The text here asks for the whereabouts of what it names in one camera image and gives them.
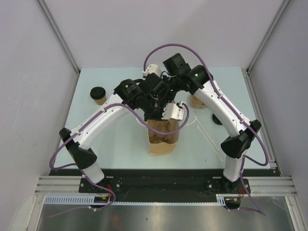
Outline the brown paper bag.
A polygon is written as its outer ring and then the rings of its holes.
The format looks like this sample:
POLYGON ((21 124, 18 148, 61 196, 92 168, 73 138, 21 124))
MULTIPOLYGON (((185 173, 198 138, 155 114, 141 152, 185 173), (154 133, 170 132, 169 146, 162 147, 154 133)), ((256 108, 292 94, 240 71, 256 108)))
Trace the brown paper bag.
MULTIPOLYGON (((158 130, 159 132, 171 132, 180 127, 179 121, 175 119, 169 120, 150 120, 146 121, 146 124, 151 128, 158 130)), ((148 141, 149 141, 149 153, 150 155, 166 155, 171 154, 179 141, 180 132, 177 131, 173 134, 162 135, 155 133, 151 129, 148 129, 148 141)))

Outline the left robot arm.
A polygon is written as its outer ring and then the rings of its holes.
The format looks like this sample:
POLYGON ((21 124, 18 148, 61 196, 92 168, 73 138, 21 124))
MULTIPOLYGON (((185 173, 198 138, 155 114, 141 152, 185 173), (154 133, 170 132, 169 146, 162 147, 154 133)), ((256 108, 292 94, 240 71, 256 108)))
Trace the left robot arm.
POLYGON ((164 108, 171 100, 169 85, 160 77, 153 75, 146 79, 126 79, 114 89, 109 99, 86 121, 69 130, 63 128, 59 134, 64 148, 70 153, 74 164, 89 180, 89 186, 95 192, 106 188, 106 180, 97 155, 91 149, 92 144, 102 135, 105 129, 128 112, 141 109, 144 118, 161 119, 164 108))

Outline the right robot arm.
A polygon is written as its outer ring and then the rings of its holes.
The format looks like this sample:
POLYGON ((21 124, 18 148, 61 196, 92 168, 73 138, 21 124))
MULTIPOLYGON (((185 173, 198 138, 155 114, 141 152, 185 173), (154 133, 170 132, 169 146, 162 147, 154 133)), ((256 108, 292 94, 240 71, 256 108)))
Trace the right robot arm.
POLYGON ((195 95, 224 126, 228 138, 220 145, 226 155, 222 188, 227 193, 235 192, 240 185, 244 155, 252 141, 258 138, 261 123, 257 119, 250 120, 234 106, 223 94, 205 63, 191 68, 182 55, 176 53, 165 60, 163 65, 171 75, 167 82, 170 92, 175 94, 182 90, 195 95))

